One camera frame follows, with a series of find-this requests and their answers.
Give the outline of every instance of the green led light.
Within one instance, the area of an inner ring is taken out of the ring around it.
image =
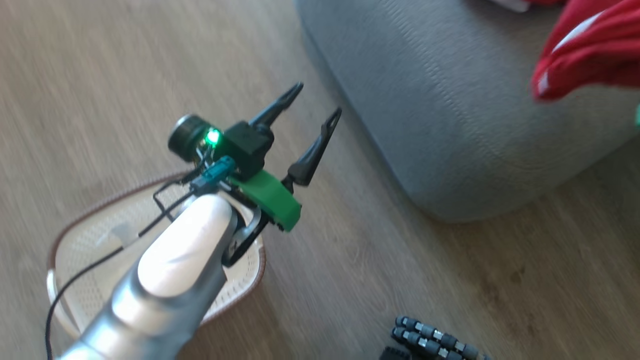
[[[216,146],[220,141],[220,132],[216,129],[211,129],[205,136],[204,140],[211,146]]]

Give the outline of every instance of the perforated basket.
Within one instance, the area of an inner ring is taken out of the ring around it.
[[[68,225],[57,237],[49,252],[47,292],[53,302],[61,287],[84,267],[126,243],[123,233],[143,229],[160,210],[152,194],[175,174],[149,182],[135,190],[120,194],[89,210]],[[186,193],[186,188],[172,186],[161,194],[163,203],[170,204]],[[238,208],[248,224],[251,210],[227,197]],[[123,251],[102,265],[80,277],[69,287],[55,310],[55,317],[73,338],[86,329],[93,317],[110,298],[115,284],[147,247],[169,226],[164,219],[142,238],[126,246]],[[225,269],[227,283],[204,316],[202,323],[233,306],[258,285],[264,274],[266,258],[262,238],[258,237],[247,253],[232,267]]]

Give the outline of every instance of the red garment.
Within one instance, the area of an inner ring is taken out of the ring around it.
[[[531,81],[541,100],[594,83],[640,86],[640,0],[569,0]]]

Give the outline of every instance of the wooden floor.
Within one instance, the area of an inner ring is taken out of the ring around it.
[[[342,104],[291,0],[0,0],[0,357],[41,359],[45,257],[82,210],[184,168],[197,112],[225,127],[295,81],[267,168]],[[399,191],[350,110],[259,289],[184,359],[376,359],[412,315],[496,359],[640,358],[640,142],[501,218],[443,225]],[[69,345],[54,328],[58,354]]]

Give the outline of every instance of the red garment with white stripe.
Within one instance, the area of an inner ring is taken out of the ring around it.
[[[535,98],[558,100],[594,83],[640,86],[640,0],[569,0],[531,85]]]

